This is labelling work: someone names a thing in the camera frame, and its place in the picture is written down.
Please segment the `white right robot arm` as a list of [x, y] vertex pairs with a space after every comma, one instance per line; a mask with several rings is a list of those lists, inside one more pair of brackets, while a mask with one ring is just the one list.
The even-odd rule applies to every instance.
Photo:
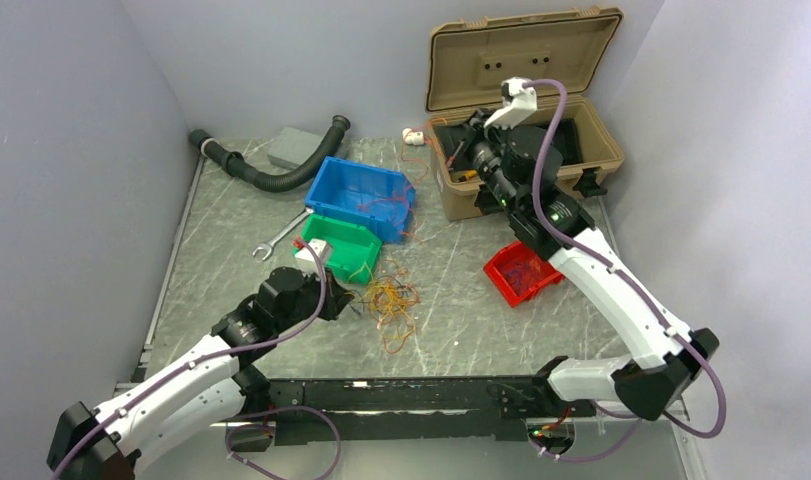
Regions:
[[549, 136], [558, 122], [501, 129], [492, 114], [478, 109], [459, 124], [437, 128], [445, 166], [473, 173], [515, 237], [570, 280], [628, 349], [604, 361], [554, 359], [532, 388], [534, 406], [555, 415], [571, 401], [617, 401], [636, 417], [658, 419], [706, 371], [717, 336], [689, 327], [655, 299], [593, 218], [559, 187], [564, 156]]

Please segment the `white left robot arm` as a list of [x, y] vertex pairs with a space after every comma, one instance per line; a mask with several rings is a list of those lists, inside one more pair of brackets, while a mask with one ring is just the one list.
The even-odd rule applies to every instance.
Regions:
[[133, 479], [148, 463], [221, 420], [274, 406], [257, 360], [354, 299], [330, 269], [273, 270], [181, 357], [134, 388], [59, 417], [46, 463], [55, 479]]

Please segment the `white pipe elbow fitting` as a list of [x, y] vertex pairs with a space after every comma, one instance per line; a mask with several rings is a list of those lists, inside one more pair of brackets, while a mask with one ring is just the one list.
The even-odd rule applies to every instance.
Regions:
[[422, 146], [426, 143], [424, 132], [412, 128], [402, 130], [402, 140], [409, 146]]

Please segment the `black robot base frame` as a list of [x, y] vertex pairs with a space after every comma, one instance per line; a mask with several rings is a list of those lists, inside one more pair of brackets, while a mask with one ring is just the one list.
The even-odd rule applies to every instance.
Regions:
[[558, 398], [543, 373], [512, 376], [369, 379], [268, 379], [248, 366], [234, 375], [236, 419], [254, 425], [234, 445], [254, 451], [271, 441], [299, 446], [345, 441], [488, 437], [524, 441], [529, 433], [565, 450], [569, 428], [596, 411]]

